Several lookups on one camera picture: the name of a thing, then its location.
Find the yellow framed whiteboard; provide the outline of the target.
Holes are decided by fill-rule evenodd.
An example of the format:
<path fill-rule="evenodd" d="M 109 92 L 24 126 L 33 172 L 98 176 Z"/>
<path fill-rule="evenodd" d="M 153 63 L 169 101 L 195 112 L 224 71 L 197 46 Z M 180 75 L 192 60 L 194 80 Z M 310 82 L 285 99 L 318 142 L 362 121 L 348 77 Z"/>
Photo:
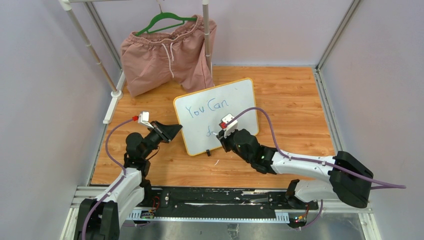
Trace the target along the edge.
<path fill-rule="evenodd" d="M 221 131 L 222 118 L 256 106 L 254 83 L 245 78 L 181 95 L 174 99 L 173 106 L 182 125 L 186 152 L 196 156 L 222 146 L 215 136 Z"/>

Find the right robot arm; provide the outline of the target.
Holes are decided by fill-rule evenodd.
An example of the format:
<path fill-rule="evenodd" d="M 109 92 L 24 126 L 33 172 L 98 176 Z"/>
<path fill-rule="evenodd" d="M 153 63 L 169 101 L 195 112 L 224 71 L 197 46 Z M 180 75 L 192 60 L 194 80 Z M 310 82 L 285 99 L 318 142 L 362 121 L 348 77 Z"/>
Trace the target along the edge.
<path fill-rule="evenodd" d="M 298 209 L 314 200 L 340 200 L 359 209 L 368 205 L 374 174 L 346 151 L 335 156 L 280 153 L 259 144 L 246 129 L 216 134 L 225 152 L 233 152 L 261 174 L 292 174 L 309 180 L 292 180 L 285 194 L 286 204 Z"/>

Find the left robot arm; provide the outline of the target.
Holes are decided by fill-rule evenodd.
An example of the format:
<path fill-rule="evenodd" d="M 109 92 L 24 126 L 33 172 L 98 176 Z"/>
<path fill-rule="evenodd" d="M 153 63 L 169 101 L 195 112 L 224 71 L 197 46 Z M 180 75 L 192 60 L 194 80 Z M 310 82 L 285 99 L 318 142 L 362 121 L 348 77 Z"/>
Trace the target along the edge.
<path fill-rule="evenodd" d="M 137 205 L 146 207 L 152 203 L 152 185 L 146 179 L 150 159 L 161 143 L 170 143 L 183 127 L 158 121 L 146 125 L 149 131 L 146 136 L 132 132 L 126 137 L 123 163 L 113 160 L 121 168 L 116 180 L 103 193 L 80 203 L 75 240 L 117 240 L 133 209 Z"/>

